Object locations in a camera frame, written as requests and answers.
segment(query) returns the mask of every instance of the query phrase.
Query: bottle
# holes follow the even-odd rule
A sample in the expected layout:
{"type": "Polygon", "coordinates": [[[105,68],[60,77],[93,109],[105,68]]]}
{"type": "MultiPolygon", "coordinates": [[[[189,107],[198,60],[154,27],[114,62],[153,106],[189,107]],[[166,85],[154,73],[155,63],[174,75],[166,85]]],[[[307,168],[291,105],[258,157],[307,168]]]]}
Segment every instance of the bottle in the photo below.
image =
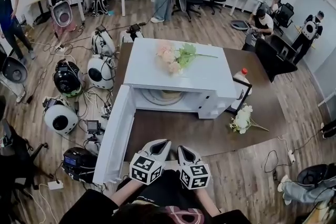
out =
{"type": "Polygon", "coordinates": [[[243,68],[241,71],[237,72],[233,77],[239,79],[240,81],[245,81],[245,75],[247,74],[247,69],[243,68]]]}

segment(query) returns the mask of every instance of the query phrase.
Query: black t-shirt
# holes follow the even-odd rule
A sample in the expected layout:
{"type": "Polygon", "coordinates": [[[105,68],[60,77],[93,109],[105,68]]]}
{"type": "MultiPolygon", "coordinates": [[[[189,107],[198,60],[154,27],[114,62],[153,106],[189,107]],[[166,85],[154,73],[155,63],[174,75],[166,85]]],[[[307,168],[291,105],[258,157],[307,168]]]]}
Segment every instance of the black t-shirt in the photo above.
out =
{"type": "MultiPolygon", "coordinates": [[[[126,203],[153,204],[165,208],[176,223],[226,223],[250,224],[239,210],[234,210],[212,218],[193,191],[183,189],[178,178],[178,172],[166,170],[164,174],[149,186],[143,186],[137,193],[129,197],[126,203]],[[194,217],[194,221],[185,222],[184,215],[194,217]]],[[[88,190],[63,216],[59,224],[70,223],[108,223],[113,222],[113,211],[118,206],[104,194],[88,190]]]]}
{"type": "Polygon", "coordinates": [[[13,12],[11,0],[0,0],[0,26],[2,31],[6,31],[12,25],[11,14],[13,12]]]}
{"type": "MultiPolygon", "coordinates": [[[[309,15],[306,19],[307,22],[312,22],[313,21],[313,16],[312,15],[309,15]]],[[[315,22],[314,23],[320,23],[321,21],[319,19],[317,19],[317,17],[315,17],[315,22]]],[[[322,32],[323,32],[323,26],[322,25],[319,25],[317,27],[317,34],[319,34],[320,36],[322,35],[322,32]]]]}

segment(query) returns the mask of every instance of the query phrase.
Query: pink flower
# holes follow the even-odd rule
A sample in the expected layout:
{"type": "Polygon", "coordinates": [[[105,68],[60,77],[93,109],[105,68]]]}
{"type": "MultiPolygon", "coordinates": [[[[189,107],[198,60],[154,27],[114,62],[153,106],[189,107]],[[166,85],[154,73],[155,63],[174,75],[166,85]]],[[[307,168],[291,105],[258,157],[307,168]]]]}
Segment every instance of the pink flower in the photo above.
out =
{"type": "Polygon", "coordinates": [[[157,43],[158,43],[158,47],[157,47],[156,54],[158,56],[163,56],[165,51],[170,51],[170,52],[174,51],[174,44],[172,44],[168,40],[159,40],[157,43]]]}
{"type": "Polygon", "coordinates": [[[172,62],[169,65],[169,72],[172,74],[179,73],[180,69],[181,69],[181,66],[178,62],[172,62]]]}
{"type": "Polygon", "coordinates": [[[175,60],[174,53],[170,50],[166,50],[161,57],[166,63],[172,63],[175,60]]]}

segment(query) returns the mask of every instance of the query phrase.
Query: door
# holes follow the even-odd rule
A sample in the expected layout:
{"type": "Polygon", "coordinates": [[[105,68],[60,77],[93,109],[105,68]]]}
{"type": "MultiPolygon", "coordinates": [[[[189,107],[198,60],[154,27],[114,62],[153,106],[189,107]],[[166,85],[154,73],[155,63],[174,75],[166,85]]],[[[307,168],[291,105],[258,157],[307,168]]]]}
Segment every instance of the door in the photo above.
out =
{"type": "Polygon", "coordinates": [[[101,143],[93,182],[103,184],[120,180],[136,111],[133,89],[122,85],[113,105],[101,143]]]}

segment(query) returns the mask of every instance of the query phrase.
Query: black hair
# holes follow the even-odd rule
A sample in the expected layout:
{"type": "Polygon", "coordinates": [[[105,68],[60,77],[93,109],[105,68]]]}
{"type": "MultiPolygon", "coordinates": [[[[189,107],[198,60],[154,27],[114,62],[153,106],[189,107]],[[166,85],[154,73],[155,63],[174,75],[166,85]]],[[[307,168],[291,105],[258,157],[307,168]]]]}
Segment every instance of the black hair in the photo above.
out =
{"type": "Polygon", "coordinates": [[[164,208],[148,204],[126,204],[112,216],[113,223],[175,224],[164,208]]]}
{"type": "Polygon", "coordinates": [[[266,11],[263,8],[260,8],[259,10],[257,10],[257,17],[264,17],[266,15],[266,11]]]}
{"type": "Polygon", "coordinates": [[[319,11],[318,15],[320,15],[322,18],[324,18],[324,12],[319,11]]]}

